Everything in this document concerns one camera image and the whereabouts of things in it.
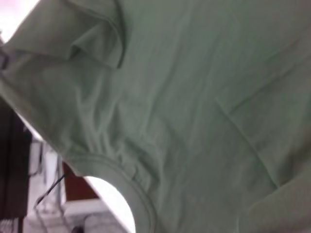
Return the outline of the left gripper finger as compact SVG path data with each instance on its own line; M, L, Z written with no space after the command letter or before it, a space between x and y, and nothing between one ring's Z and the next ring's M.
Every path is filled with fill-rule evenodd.
M0 69L5 70L7 68L9 58L8 55L3 51L0 50Z

